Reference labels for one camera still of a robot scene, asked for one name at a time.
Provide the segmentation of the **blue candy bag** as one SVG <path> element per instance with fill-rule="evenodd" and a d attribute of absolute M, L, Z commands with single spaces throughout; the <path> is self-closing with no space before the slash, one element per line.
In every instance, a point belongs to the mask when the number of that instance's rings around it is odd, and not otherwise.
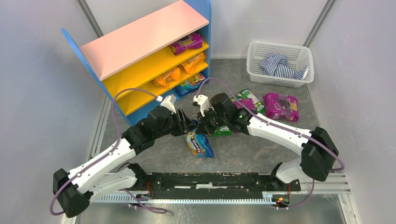
<path fill-rule="evenodd" d="M 182 98 L 185 95 L 198 90 L 205 79 L 206 79 L 206 77 L 203 74 L 198 73 L 198 74 L 186 79 L 178 86 L 176 86 L 175 90 L 176 90 L 177 94 L 179 95 L 179 97 Z"/>
<path fill-rule="evenodd" d="M 214 153 L 205 134 L 197 133 L 197 128 L 184 135 L 192 154 L 199 158 L 214 159 Z"/>

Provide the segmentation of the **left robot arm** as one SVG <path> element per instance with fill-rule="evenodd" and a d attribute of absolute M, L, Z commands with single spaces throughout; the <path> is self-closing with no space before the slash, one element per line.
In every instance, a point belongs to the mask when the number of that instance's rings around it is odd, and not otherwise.
<path fill-rule="evenodd" d="M 54 197 L 50 213 L 75 217 L 103 194 L 134 186 L 137 177 L 131 169 L 111 175 L 114 181 L 107 181 L 105 187 L 101 187 L 99 182 L 119 164 L 152 147 L 156 139 L 166 135 L 182 136 L 196 126 L 197 123 L 189 119 L 181 108 L 173 112 L 164 106 L 155 107 L 146 118 L 129 127 L 93 159 L 70 171 L 61 168 L 53 174 Z"/>

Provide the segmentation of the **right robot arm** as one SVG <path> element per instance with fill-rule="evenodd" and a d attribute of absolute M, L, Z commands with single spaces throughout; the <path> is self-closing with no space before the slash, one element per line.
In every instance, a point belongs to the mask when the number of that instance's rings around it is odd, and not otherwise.
<path fill-rule="evenodd" d="M 227 126 L 233 132 L 268 139 L 296 153 L 297 159 L 273 169 L 274 177 L 282 183 L 305 177 L 324 182 L 332 171 L 338 150 L 323 128 L 311 131 L 274 121 L 231 101 L 225 93 L 212 99 L 195 96 L 193 105 L 199 108 L 198 133 L 213 135 L 218 127 Z"/>

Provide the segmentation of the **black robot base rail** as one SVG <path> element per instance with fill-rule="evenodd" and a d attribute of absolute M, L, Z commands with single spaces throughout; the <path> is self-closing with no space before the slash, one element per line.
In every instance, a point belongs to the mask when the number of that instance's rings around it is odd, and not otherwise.
<path fill-rule="evenodd" d="M 301 190 L 298 179 L 282 183 L 266 173 L 151 173 L 139 175 L 130 191 L 152 193 L 153 199 L 261 199 Z"/>

